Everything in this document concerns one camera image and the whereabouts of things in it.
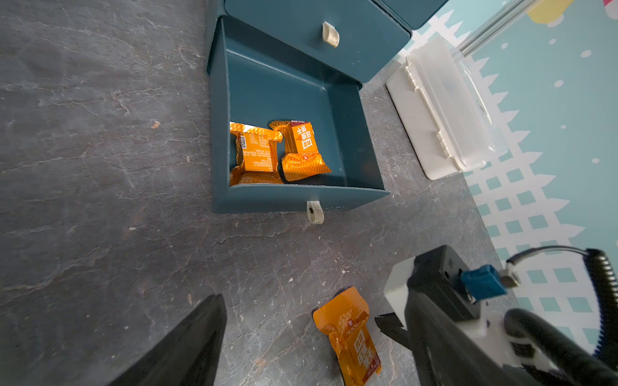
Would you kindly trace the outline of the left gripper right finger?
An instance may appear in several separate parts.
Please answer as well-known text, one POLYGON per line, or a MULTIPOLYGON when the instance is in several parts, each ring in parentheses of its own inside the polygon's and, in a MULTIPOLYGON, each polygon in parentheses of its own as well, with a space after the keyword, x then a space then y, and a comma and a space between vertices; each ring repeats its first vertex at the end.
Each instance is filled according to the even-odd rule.
POLYGON ((410 350, 422 385, 525 385, 526 372, 500 324, 472 339, 426 294, 411 291, 405 310, 410 350))

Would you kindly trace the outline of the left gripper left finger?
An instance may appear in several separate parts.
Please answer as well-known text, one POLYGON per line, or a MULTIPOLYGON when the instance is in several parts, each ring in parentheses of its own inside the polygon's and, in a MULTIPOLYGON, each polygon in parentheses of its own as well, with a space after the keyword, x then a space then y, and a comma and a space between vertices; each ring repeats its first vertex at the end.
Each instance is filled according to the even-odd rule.
POLYGON ((224 297, 210 295, 112 385, 213 385, 227 323, 224 297))

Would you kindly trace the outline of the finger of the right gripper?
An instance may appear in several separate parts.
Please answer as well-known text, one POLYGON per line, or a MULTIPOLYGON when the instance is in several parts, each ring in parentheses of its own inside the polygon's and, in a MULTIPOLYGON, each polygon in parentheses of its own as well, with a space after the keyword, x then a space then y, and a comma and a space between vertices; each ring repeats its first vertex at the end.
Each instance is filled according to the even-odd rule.
POLYGON ((374 320, 382 334, 410 350, 409 332, 404 328, 396 313, 378 315, 374 320))

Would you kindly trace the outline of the orange cookie packet bottom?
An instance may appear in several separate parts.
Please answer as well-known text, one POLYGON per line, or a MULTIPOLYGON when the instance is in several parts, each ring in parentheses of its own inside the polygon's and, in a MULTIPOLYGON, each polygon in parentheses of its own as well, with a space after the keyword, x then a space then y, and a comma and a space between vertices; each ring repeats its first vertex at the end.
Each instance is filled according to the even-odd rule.
POLYGON ((346 385, 366 385, 381 372, 381 360, 367 323, 369 304, 349 287, 312 313, 317 329, 328 336, 346 385))

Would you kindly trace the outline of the orange cookie packet top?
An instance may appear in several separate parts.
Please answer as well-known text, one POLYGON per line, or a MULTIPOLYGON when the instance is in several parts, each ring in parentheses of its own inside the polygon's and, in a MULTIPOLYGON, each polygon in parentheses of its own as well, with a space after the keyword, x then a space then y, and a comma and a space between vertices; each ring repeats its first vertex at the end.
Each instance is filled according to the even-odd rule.
POLYGON ((332 172, 320 154, 310 122, 273 121, 269 127, 283 135, 285 154, 282 167, 286 181, 295 182, 332 172))

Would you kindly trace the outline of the teal bottom drawer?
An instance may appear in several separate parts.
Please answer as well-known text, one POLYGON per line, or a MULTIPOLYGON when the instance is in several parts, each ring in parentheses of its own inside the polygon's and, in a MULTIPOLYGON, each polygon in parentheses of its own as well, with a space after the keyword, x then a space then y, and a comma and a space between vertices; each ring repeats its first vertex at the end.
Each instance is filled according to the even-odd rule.
POLYGON ((222 16, 208 63, 212 209, 352 209, 387 196, 346 75, 222 16))

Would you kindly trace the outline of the dark teal drawer cabinet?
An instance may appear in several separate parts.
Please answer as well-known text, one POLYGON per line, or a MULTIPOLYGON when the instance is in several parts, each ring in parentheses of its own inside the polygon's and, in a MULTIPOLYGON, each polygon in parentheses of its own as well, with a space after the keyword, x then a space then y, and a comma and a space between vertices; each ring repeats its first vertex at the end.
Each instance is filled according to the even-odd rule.
POLYGON ((207 52, 217 35, 371 80, 443 1, 208 1, 207 52))

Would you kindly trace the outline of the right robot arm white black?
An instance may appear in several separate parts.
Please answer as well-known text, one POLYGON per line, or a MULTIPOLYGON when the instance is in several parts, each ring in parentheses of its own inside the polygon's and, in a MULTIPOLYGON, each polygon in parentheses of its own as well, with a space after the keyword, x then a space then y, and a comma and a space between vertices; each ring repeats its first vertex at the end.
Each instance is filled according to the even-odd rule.
POLYGON ((375 321, 410 350, 423 385, 614 385, 617 382, 617 278, 606 254, 575 249, 592 283, 600 331, 588 352, 564 330, 526 309, 489 311, 489 300, 520 285, 518 265, 546 246, 510 257, 501 270, 469 268, 444 245, 391 271, 392 307, 375 321))

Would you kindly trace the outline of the clear plastic storage box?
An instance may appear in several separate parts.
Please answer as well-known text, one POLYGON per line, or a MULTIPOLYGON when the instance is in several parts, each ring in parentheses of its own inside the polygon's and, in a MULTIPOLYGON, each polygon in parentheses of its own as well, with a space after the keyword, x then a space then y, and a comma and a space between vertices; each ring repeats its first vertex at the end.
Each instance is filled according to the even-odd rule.
POLYGON ((439 37, 413 50, 386 82, 430 180, 485 167, 507 153, 501 114, 471 61, 439 37))

